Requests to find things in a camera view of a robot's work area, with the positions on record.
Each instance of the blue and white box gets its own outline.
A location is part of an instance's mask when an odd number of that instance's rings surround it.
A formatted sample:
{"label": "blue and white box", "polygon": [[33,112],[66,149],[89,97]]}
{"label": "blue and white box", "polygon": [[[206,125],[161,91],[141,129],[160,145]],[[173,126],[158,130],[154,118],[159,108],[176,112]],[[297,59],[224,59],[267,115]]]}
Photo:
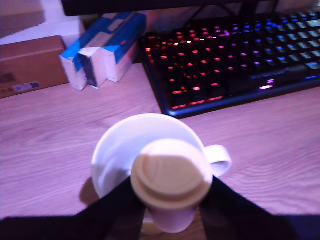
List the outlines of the blue and white box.
{"label": "blue and white box", "polygon": [[73,88],[83,90],[87,86],[87,77],[79,54],[81,49],[92,40],[94,43],[99,38],[104,37],[103,33],[113,35],[124,20],[128,19],[131,15],[132,12],[104,14],[87,32],[60,55],[65,73]]}
{"label": "blue and white box", "polygon": [[147,16],[135,13],[98,51],[95,57],[84,54],[84,64],[88,84],[99,88],[107,79],[118,82],[128,71],[138,55],[139,38],[147,28]]}

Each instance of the beige lid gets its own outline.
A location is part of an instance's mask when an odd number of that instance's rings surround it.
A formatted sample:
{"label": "beige lid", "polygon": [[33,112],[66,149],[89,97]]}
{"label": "beige lid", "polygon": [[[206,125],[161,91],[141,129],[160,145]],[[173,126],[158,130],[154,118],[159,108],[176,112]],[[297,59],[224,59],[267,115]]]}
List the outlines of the beige lid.
{"label": "beige lid", "polygon": [[149,207],[179,210],[197,205],[212,183],[210,164],[196,147],[178,139],[147,145],[135,160],[131,182]]}

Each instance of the cup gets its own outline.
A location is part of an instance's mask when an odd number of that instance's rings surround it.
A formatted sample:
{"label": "cup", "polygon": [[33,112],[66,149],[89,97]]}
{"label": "cup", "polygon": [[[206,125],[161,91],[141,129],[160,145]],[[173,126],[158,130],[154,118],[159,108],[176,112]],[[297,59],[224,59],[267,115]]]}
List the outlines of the cup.
{"label": "cup", "polygon": [[[109,194],[131,175],[134,162],[144,148],[164,139],[182,141],[202,154],[201,158],[205,161],[201,162],[204,165],[207,163],[211,180],[212,175],[220,177],[231,167],[231,158],[223,146],[204,147],[196,133],[180,120],[155,113],[135,115],[112,126],[102,136],[94,150],[91,173],[98,196],[102,198]],[[175,209],[158,209],[146,204],[149,212],[146,211],[142,231],[150,229],[150,224],[153,222],[164,232],[183,231],[194,219],[198,201],[191,206]]]}

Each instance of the wooden desk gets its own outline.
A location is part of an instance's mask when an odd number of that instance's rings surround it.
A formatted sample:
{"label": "wooden desk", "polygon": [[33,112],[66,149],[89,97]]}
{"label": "wooden desk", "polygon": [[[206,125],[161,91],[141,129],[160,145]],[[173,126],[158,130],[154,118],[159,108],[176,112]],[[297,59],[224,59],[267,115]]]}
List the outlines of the wooden desk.
{"label": "wooden desk", "polygon": [[[118,83],[68,84],[1,100],[1,218],[70,215],[96,201],[90,164],[103,133],[129,116],[160,113],[141,64]],[[189,117],[204,145],[230,152],[222,180],[273,214],[320,214],[320,88]],[[199,216],[180,234],[205,239]]]}

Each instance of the brown cardboard box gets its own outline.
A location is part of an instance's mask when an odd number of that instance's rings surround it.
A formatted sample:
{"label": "brown cardboard box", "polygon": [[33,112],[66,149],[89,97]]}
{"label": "brown cardboard box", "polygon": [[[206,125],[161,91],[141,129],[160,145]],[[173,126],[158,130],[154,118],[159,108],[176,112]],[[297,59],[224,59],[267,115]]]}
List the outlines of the brown cardboard box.
{"label": "brown cardboard box", "polygon": [[6,98],[68,83],[59,55],[60,36],[0,46],[0,97]]}

